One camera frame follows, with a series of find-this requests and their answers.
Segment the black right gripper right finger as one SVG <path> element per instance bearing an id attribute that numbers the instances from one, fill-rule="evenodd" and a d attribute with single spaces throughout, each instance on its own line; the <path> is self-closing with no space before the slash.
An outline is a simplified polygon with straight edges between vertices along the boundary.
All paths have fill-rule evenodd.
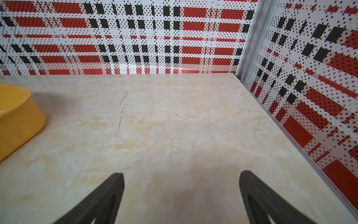
<path id="1" fill-rule="evenodd" d="M 251 171 L 241 172 L 239 186 L 251 224 L 314 224 Z"/>

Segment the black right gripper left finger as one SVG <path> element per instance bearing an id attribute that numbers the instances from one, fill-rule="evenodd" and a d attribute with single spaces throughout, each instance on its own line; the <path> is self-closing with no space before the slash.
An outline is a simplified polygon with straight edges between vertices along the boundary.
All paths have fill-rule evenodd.
<path id="1" fill-rule="evenodd" d="M 114 173 L 56 224 L 113 224 L 125 190 L 122 173 Z"/>

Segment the yellow plastic storage box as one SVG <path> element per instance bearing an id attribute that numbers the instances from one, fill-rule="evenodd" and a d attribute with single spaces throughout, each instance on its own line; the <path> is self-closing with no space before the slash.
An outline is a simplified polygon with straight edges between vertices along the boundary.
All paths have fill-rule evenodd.
<path id="1" fill-rule="evenodd" d="M 1 160 L 40 132 L 45 116 L 30 89 L 1 83 Z"/>

